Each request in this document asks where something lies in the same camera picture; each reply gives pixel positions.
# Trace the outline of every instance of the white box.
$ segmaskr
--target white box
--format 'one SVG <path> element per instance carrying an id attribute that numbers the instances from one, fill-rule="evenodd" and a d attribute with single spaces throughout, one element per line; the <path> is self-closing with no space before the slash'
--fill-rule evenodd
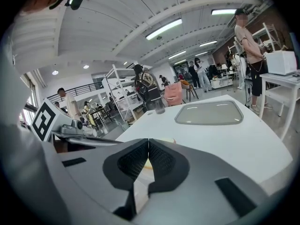
<path id="1" fill-rule="evenodd" d="M 287 75 L 297 70 L 294 52 L 275 51 L 266 54 L 269 73 Z"/>

